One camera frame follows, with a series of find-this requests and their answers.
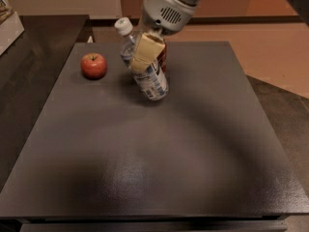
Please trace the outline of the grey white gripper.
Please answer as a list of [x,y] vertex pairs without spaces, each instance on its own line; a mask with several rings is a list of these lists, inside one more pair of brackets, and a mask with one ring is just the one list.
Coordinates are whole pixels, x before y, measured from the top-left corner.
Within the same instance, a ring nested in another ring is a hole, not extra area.
[[[195,13],[197,0],[143,0],[142,22],[163,35],[180,32]],[[142,73],[165,48],[158,32],[141,33],[130,61],[130,69]]]

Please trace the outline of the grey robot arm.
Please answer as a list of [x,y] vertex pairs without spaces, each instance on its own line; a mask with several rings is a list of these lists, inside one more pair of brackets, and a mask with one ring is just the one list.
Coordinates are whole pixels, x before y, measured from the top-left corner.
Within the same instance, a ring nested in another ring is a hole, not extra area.
[[163,37],[182,31],[200,0],[143,0],[141,27],[130,68],[142,73],[163,50]]

